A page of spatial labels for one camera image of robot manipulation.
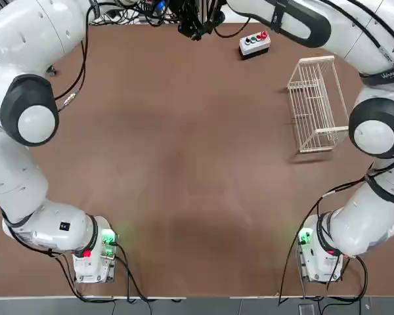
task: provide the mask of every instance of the wire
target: wire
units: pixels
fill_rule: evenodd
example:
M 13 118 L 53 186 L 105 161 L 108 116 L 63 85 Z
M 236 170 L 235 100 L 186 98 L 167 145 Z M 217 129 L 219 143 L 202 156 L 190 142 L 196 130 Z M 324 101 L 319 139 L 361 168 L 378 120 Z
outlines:
M 363 5 L 357 0 L 347 0 L 348 2 L 356 5 L 358 8 L 361 8 L 364 12 L 368 13 L 374 20 L 376 20 L 381 26 L 394 38 L 394 31 L 392 28 L 389 27 L 384 20 L 382 20 L 374 11 L 369 9 L 366 5 Z
M 251 18 L 248 18 L 247 22 L 245 22 L 244 25 L 243 25 L 238 31 L 236 31 L 236 32 L 233 33 L 233 34 L 223 35 L 223 34 L 220 34 L 220 33 L 217 31 L 217 28 L 214 28 L 214 30 L 215 30 L 216 35 L 219 36 L 219 37 L 221 37 L 221 38 L 231 38 L 231 37 L 235 37 L 235 36 L 237 36 L 240 32 L 242 32 L 242 31 L 244 30 L 244 28 L 246 28 L 246 26 L 248 25 L 248 23 L 250 23 L 250 20 L 251 20 Z
M 350 303 L 330 303 L 327 304 L 326 306 L 324 306 L 324 308 L 321 310 L 321 305 L 320 302 L 317 301 L 317 305 L 318 305 L 318 310 L 320 312 L 320 315 L 324 314 L 324 311 L 326 310 L 326 308 L 328 308 L 329 306 L 349 306 L 354 304 L 355 302 L 350 302 Z M 359 315 L 362 315 L 362 301 L 359 300 Z
M 1 8 L 4 8 L 5 6 L 0 2 L 0 7 L 1 7 Z
M 333 280 L 333 276 L 334 276 L 334 273 L 336 272 L 339 262 L 340 262 L 340 255 L 337 256 L 336 265 L 334 266 L 333 272 L 330 274 L 330 279 L 328 280 L 328 283 L 327 283 L 327 291 L 328 291 L 328 287 L 330 287 L 331 280 Z
M 111 2 L 101 2 L 98 3 L 98 6 L 104 6 L 104 5 L 114 5 Z M 83 42 L 81 43 L 82 46 L 82 56 L 83 56 L 83 61 L 81 64 L 81 68 L 79 71 L 79 74 L 77 75 L 76 80 L 60 95 L 55 97 L 55 100 L 59 100 L 63 97 L 65 97 L 79 82 L 82 74 L 84 74 L 86 72 L 86 60 L 87 60 L 87 52 L 88 52 L 88 48 L 89 48 L 89 15 L 91 13 L 91 11 L 93 10 L 93 7 L 90 6 L 87 9 L 86 15 L 85 15 L 85 43 L 83 44 Z M 81 82 L 81 86 L 79 87 L 79 89 L 77 90 L 76 94 L 80 91 L 80 89 L 83 87 L 83 84 L 85 83 L 85 75 L 83 76 L 82 82 Z
M 113 302 L 113 304 L 114 304 L 114 307 L 112 308 L 111 315 L 114 315 L 114 311 L 116 310 L 116 306 L 117 306 L 117 304 L 116 304 L 116 302 L 115 302 L 115 301 L 112 301 L 112 302 Z

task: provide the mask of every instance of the white wire basket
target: white wire basket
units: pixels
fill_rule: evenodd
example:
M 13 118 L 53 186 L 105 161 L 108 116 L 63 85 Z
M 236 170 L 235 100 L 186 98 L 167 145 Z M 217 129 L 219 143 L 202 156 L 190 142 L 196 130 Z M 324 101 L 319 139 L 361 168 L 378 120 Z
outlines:
M 303 58 L 289 80 L 300 153 L 333 150 L 348 134 L 346 106 L 334 56 Z

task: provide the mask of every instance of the floor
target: floor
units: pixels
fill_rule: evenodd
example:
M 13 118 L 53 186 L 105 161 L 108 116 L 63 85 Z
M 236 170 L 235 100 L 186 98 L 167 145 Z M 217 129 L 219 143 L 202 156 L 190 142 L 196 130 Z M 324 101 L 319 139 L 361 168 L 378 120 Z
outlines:
M 261 30 L 251 24 L 243 35 Z M 269 53 L 243 62 L 238 39 L 196 43 L 175 26 L 92 28 L 90 40 L 84 89 L 60 114 L 55 138 L 32 149 L 50 199 L 113 224 L 144 294 L 276 295 L 301 219 L 325 191 L 359 178 L 370 163 L 348 140 L 325 156 L 295 155 L 284 88 L 300 58 L 327 52 L 271 33 Z M 56 64 L 55 94 L 80 63 L 76 50 Z M 350 110 L 361 82 L 342 60 L 336 67 Z M 321 210 L 341 207 L 352 193 L 325 200 Z M 389 257 L 394 240 L 364 256 L 368 294 L 394 295 Z M 6 237 L 0 217 L 0 296 L 69 295 L 57 270 Z M 113 285 L 82 290 L 123 295 L 122 272 Z M 330 294 L 359 291 L 359 269 L 347 272 Z M 301 294 L 298 279 L 291 261 L 285 294 Z M 313 285 L 308 294 L 324 291 Z
M 322 301 L 321 307 L 329 303 L 333 300 Z M 276 299 L 191 298 L 181 303 L 156 301 L 152 303 L 152 315 L 298 315 L 302 304 L 310 303 L 295 298 L 277 307 Z M 363 315 L 394 315 L 394 297 L 365 297 L 361 306 Z M 0 315 L 111 315 L 113 307 L 112 303 L 85 304 L 75 299 L 0 300 Z M 319 315 L 317 304 L 314 307 L 315 315 Z M 149 315 L 150 310 L 143 302 L 128 305 L 118 301 L 114 315 L 122 314 Z M 358 315 L 359 304 L 330 306 L 324 314 Z

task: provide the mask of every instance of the black cable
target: black cable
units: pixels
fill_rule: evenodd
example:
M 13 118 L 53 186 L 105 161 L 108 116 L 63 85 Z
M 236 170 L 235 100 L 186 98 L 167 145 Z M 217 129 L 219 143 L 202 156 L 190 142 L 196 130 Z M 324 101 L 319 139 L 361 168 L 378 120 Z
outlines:
M 373 42 L 373 44 L 380 49 L 381 45 L 380 43 L 376 40 L 376 38 L 353 16 L 351 16 L 348 12 L 344 11 L 341 7 L 336 5 L 335 3 L 329 1 L 329 0 L 319 0 L 320 2 L 325 3 L 326 5 L 332 7 L 334 10 L 338 11 L 342 15 L 344 15 L 346 18 L 348 18 L 354 25 L 356 25 L 361 31 L 368 36 L 368 38 Z
M 362 9 L 364 12 L 368 13 L 371 18 L 373 18 L 375 21 L 377 21 L 381 26 L 394 38 L 394 31 L 392 28 L 389 27 L 387 23 L 385 23 L 384 20 L 382 20 L 374 11 L 369 9 L 366 5 L 363 5 L 357 0 L 347 0 L 348 2 L 352 3 L 353 5 L 356 5 L 358 8 Z
M 98 6 L 104 6 L 104 5 L 114 5 L 111 2 L 101 2 L 98 3 Z M 86 60 L 87 60 L 87 52 L 88 52 L 88 48 L 89 48 L 89 15 L 91 13 L 91 11 L 93 10 L 93 7 L 90 6 L 89 9 L 87 9 L 86 15 L 85 15 L 85 46 L 83 47 L 83 42 L 82 42 L 82 55 L 83 55 L 83 61 L 81 64 L 81 68 L 79 71 L 79 74 L 77 75 L 76 80 L 60 95 L 55 97 L 55 100 L 59 100 L 60 98 L 65 97 L 69 92 L 72 91 L 72 89 L 77 85 L 77 83 L 79 82 L 82 74 L 84 72 L 86 72 Z M 81 87 L 83 87 L 83 84 L 85 82 L 85 76 L 83 76 L 82 79 L 82 83 L 81 83 Z
M 1 7 L 1 8 L 4 8 L 5 6 L 0 2 L 0 7 Z
M 323 314 L 324 314 L 324 311 L 325 311 L 326 308 L 328 308 L 329 306 L 349 306 L 349 305 L 352 305 L 352 304 L 354 304 L 354 303 L 355 303 L 355 302 L 350 302 L 350 303 L 330 303 L 330 304 L 327 304 L 326 306 L 324 306 L 324 308 L 321 310 L 320 303 L 317 302 L 317 304 L 318 304 L 318 310 L 319 310 L 319 312 L 320 312 L 320 315 L 323 315 Z M 359 315 L 362 315 L 362 301 L 361 301 L 361 300 L 359 300 Z
M 209 0 L 206 1 L 206 7 L 209 8 Z M 214 1 L 213 1 L 213 2 L 211 3 L 211 5 L 210 5 L 210 10 L 209 10 L 209 12 L 208 12 L 208 17 L 211 16 L 211 14 L 212 14 L 212 12 L 213 12 L 213 9 L 214 9 Z M 244 30 L 244 28 L 247 27 L 248 23 L 250 23 L 250 20 L 251 20 L 251 18 L 248 18 L 248 19 L 247 19 L 247 22 L 245 22 L 244 25 L 242 25 L 242 27 L 241 27 L 238 31 L 236 31 L 235 33 L 233 33 L 233 34 L 229 34 L 229 35 L 220 34 L 220 33 L 217 31 L 216 28 L 214 28 L 214 31 L 215 31 L 216 35 L 219 36 L 219 37 L 221 37 L 221 38 L 232 38 L 232 37 L 237 36 L 240 32 L 242 32 L 242 31 Z
M 114 307 L 112 308 L 111 315 L 114 315 L 114 311 L 116 310 L 116 306 L 117 306 L 117 304 L 116 304 L 116 302 L 115 302 L 115 301 L 112 301 L 112 302 L 113 302 L 113 304 L 114 304 Z
M 130 300 L 130 268 L 127 260 L 127 255 L 125 254 L 124 248 L 122 246 L 120 246 L 119 244 L 116 244 L 116 246 L 121 249 L 125 261 L 125 271 L 127 272 L 127 302 L 129 304 L 134 304 L 136 300 Z
M 233 33 L 233 34 L 229 34 L 229 35 L 220 34 L 220 33 L 217 31 L 217 28 L 214 28 L 214 31 L 215 31 L 216 35 L 219 36 L 219 37 L 221 37 L 221 38 L 231 38 L 231 37 L 235 37 L 235 36 L 237 36 L 240 32 L 242 32 L 242 31 L 244 30 L 244 28 L 247 27 L 248 23 L 250 23 L 250 20 L 251 20 L 251 18 L 248 18 L 247 22 L 245 22 L 244 25 L 243 25 L 238 31 L 236 31 L 236 32 Z
M 117 259 L 120 263 L 122 263 L 122 264 L 124 265 L 125 270 L 128 271 L 129 277 L 130 277 L 131 281 L 133 282 L 133 285 L 134 285 L 134 287 L 135 287 L 135 289 L 136 289 L 136 291 L 137 291 L 137 294 L 139 295 L 140 299 L 141 299 L 142 301 L 146 302 L 146 303 L 151 303 L 151 302 L 156 301 L 156 299 L 148 299 L 147 297 L 145 297 L 145 296 L 142 294 L 141 290 L 139 289 L 139 287 L 138 287 L 138 285 L 137 285 L 136 280 L 134 279 L 133 274 L 131 273 L 131 271 L 129 271 L 129 268 L 128 268 L 127 264 L 126 264 L 121 258 L 119 258 L 118 256 L 116 256 L 116 259 Z
M 332 299 L 340 301 L 340 302 L 348 302 L 348 303 L 353 302 L 354 303 L 354 302 L 361 300 L 365 296 L 366 290 L 368 289 L 368 269 L 367 269 L 364 261 L 359 256 L 356 256 L 356 260 L 358 260 L 360 262 L 360 264 L 363 268 L 363 273 L 364 273 L 362 291 L 359 293 L 359 295 L 357 295 L 354 298 L 332 297 Z
M 336 272 L 336 269 L 337 269 L 337 266 L 339 265 L 339 262 L 340 262 L 340 255 L 337 256 L 336 265 L 334 266 L 334 269 L 333 269 L 333 271 L 332 271 L 332 273 L 330 275 L 330 279 L 328 280 L 327 287 L 326 287 L 327 291 L 328 291 L 328 287 L 330 287 L 331 280 L 333 280 L 333 276 L 334 276 L 334 273 Z

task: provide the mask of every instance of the cable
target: cable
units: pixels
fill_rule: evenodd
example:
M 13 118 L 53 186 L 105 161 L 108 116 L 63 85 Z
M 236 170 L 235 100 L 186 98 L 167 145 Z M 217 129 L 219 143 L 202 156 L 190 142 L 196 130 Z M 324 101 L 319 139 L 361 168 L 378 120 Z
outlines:
M 4 8 L 5 6 L 0 2 L 0 7 L 1 7 L 1 8 Z
M 246 26 L 248 25 L 248 23 L 250 23 L 250 20 L 251 20 L 251 18 L 248 18 L 247 22 L 245 22 L 244 25 L 243 25 L 238 31 L 236 31 L 235 33 L 230 34 L 230 35 L 223 35 L 223 34 L 220 34 L 220 33 L 217 31 L 217 28 L 214 28 L 214 30 L 215 30 L 216 35 L 219 36 L 219 37 L 221 37 L 221 38 L 231 38 L 231 37 L 235 37 L 235 36 L 237 36 L 240 32 L 242 32 L 242 31 L 244 30 L 244 28 L 246 28 Z
M 134 285 L 134 287 L 135 287 L 135 289 L 136 289 L 136 291 L 137 291 L 137 294 L 139 295 L 140 299 L 141 299 L 142 301 L 146 302 L 146 303 L 151 303 L 151 302 L 156 301 L 156 299 L 148 299 L 147 297 L 145 297 L 145 296 L 142 294 L 142 292 L 140 291 L 140 289 L 139 289 L 139 287 L 138 287 L 138 285 L 137 285 L 136 280 L 134 279 L 134 276 L 133 276 L 132 273 L 129 271 L 129 268 L 128 268 L 127 264 L 126 264 L 121 258 L 119 258 L 118 256 L 116 256 L 116 259 L 117 259 L 120 263 L 122 263 L 122 264 L 124 265 L 125 271 L 126 271 L 126 272 L 128 271 L 128 275 L 129 275 L 131 281 L 133 282 L 133 285 Z
M 389 27 L 387 23 L 385 23 L 384 20 L 382 20 L 374 11 L 369 9 L 366 5 L 363 5 L 357 0 L 347 0 L 348 2 L 352 3 L 353 5 L 356 5 L 358 8 L 362 9 L 364 12 L 368 13 L 371 18 L 376 20 L 381 26 L 394 38 L 394 31 L 392 28 Z
M 100 6 L 100 7 L 101 7 L 101 6 L 105 6 L 105 5 L 114 5 L 114 4 L 111 3 L 111 2 L 101 2 L 101 3 L 98 3 L 98 6 Z M 76 80 L 75 80 L 75 81 L 74 81 L 74 82 L 73 82 L 73 83 L 62 93 L 62 94 L 60 94 L 60 95 L 58 95 L 58 96 L 55 97 L 55 100 L 59 100 L 59 99 L 65 97 L 65 96 L 66 96 L 66 95 L 77 85 L 77 83 L 79 82 L 79 80 L 80 80 L 82 74 L 86 72 L 86 60 L 87 60 L 87 52 L 88 52 L 88 48 L 89 48 L 89 15 L 90 15 L 90 13 L 91 13 L 92 10 L 93 10 L 93 7 L 90 6 L 90 7 L 87 9 L 87 12 L 86 12 L 86 15 L 85 15 L 85 43 L 84 43 L 84 46 L 83 46 L 83 42 L 82 42 L 82 55 L 83 55 L 83 61 L 82 61 L 82 64 L 81 64 L 81 68 L 80 68 L 79 74 L 77 75 Z M 74 93 L 75 95 L 78 94 L 78 92 L 80 91 L 80 89 L 83 87 L 84 82 L 85 82 L 85 75 L 83 76 L 81 86 L 79 87 L 79 89 L 77 90 L 77 92 Z M 63 108 L 59 109 L 59 112 L 60 112 L 61 110 L 63 110 L 65 107 L 67 107 L 67 105 L 65 105 L 65 106 L 63 106 Z
M 349 305 L 352 305 L 352 304 L 355 304 L 355 302 L 350 302 L 350 303 L 330 303 L 330 304 L 327 304 L 326 306 L 324 306 L 324 308 L 321 310 L 320 302 L 317 301 L 318 310 L 320 312 L 320 315 L 323 315 L 324 311 L 329 306 L 349 306 Z M 359 300 L 359 315 L 362 315 L 362 301 L 361 300 Z

